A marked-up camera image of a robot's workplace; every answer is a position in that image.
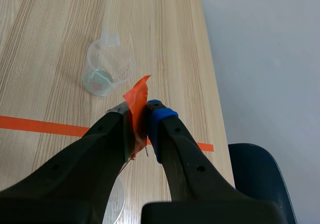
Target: orange tape strip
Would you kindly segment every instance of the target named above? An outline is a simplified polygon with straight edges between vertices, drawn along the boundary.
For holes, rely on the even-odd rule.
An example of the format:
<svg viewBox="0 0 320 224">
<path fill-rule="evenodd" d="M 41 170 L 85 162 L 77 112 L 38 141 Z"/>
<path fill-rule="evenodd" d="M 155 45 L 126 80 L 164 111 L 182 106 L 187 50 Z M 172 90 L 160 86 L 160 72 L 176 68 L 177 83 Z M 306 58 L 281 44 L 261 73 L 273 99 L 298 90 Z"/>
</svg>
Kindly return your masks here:
<svg viewBox="0 0 320 224">
<path fill-rule="evenodd" d="M 4 115 L 0 115 L 0 128 L 34 133 L 58 134 L 73 137 L 82 137 L 89 130 L 89 127 L 84 126 L 66 125 L 47 121 L 10 117 Z M 212 144 L 199 142 L 197 144 L 202 151 L 214 151 L 214 145 Z"/>
</svg>

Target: gray floor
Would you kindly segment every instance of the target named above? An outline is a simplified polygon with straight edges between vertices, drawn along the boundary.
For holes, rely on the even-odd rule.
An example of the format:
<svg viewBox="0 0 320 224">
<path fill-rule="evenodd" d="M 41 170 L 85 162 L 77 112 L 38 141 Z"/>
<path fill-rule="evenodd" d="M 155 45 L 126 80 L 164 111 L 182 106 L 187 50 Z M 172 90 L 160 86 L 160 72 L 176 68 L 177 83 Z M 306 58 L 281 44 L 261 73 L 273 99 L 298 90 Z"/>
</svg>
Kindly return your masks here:
<svg viewBox="0 0 320 224">
<path fill-rule="evenodd" d="M 202 2 L 228 143 L 266 148 L 320 223 L 320 0 Z"/>
</svg>

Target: plastic measuring cup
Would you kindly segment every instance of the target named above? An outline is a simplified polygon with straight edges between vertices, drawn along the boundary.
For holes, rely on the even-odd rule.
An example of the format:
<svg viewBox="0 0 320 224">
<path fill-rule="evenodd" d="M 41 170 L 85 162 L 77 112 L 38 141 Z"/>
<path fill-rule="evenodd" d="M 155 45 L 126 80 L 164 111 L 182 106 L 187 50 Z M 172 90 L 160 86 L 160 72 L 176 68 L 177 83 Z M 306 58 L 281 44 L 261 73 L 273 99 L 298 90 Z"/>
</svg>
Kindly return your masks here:
<svg viewBox="0 0 320 224">
<path fill-rule="evenodd" d="M 102 224 L 115 224 L 124 210 L 126 191 L 120 176 L 115 179 L 108 203 L 106 205 Z"/>
<path fill-rule="evenodd" d="M 97 96 L 106 96 L 120 84 L 129 80 L 136 71 L 132 54 L 120 45 L 119 35 L 109 36 L 104 31 L 100 40 L 90 44 L 82 82 L 85 88 Z"/>
</svg>

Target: light wood grain surface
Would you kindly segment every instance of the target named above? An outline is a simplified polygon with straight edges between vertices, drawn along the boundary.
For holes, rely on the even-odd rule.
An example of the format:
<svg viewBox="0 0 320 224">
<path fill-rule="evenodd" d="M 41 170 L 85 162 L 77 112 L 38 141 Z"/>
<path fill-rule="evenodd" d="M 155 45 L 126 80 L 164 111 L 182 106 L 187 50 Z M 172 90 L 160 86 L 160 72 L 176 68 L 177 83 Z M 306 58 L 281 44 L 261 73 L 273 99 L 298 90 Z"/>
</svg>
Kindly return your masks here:
<svg viewBox="0 0 320 224">
<path fill-rule="evenodd" d="M 0 115 L 90 127 L 124 101 L 142 76 L 149 99 L 179 113 L 205 155 L 233 176 L 200 0 L 0 0 Z M 87 48 L 103 30 L 119 33 L 135 58 L 132 79 L 107 97 L 81 83 Z M 0 129 L 0 189 L 31 174 L 77 137 Z M 121 173 L 126 204 L 119 223 L 140 223 L 147 202 L 169 200 L 152 147 Z"/>
</svg>

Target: cup handle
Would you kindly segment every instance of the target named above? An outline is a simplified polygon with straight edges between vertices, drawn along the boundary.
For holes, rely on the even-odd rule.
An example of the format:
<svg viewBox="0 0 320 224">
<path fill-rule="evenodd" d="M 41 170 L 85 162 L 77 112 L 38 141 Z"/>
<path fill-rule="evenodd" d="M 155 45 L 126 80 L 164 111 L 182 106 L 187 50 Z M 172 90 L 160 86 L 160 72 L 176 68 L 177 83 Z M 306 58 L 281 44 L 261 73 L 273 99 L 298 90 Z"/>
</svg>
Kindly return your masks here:
<svg viewBox="0 0 320 224">
<path fill-rule="evenodd" d="M 110 47 L 120 46 L 119 34 L 114 33 L 112 36 L 109 36 L 109 32 L 107 30 L 104 30 L 102 32 L 102 35 L 99 41 Z"/>
</svg>

